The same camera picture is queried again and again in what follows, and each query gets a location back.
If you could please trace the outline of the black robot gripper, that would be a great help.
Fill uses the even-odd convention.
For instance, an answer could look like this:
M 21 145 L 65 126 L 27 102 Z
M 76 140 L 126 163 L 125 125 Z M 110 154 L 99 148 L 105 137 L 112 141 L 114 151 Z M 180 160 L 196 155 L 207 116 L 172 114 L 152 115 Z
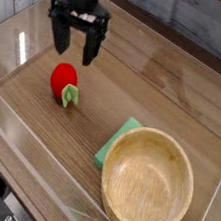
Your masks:
M 98 56 L 101 41 L 108 31 L 110 12 L 97 2 L 92 7 L 80 9 L 69 0 L 51 0 L 49 16 L 52 19 L 54 45 L 58 54 L 65 52 L 70 43 L 70 26 L 86 34 L 83 66 L 89 66 Z

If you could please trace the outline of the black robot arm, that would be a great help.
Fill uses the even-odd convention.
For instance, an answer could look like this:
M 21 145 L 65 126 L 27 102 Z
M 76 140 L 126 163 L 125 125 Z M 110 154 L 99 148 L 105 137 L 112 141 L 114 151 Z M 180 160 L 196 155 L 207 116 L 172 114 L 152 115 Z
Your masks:
M 70 31 L 75 28 L 86 35 L 82 64 L 89 66 L 106 39 L 110 15 L 99 0 L 51 0 L 49 18 L 57 53 L 68 50 Z

